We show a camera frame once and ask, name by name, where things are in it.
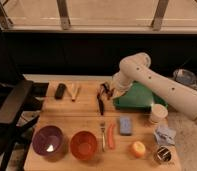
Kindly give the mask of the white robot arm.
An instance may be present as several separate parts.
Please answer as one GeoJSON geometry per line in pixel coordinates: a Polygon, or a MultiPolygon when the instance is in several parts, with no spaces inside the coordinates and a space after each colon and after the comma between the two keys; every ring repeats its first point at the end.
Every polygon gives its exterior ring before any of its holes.
{"type": "Polygon", "coordinates": [[[155,73],[150,65],[150,56],[144,52],[123,58],[113,75],[113,87],[125,92],[137,81],[197,124],[197,91],[155,73]]]}

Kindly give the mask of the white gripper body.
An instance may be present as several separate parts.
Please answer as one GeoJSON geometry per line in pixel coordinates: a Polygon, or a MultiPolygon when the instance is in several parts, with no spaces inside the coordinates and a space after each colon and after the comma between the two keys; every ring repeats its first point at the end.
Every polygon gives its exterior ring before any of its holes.
{"type": "Polygon", "coordinates": [[[114,79],[112,85],[114,88],[114,93],[113,93],[114,98],[123,96],[131,87],[130,82],[121,79],[114,79]]]}

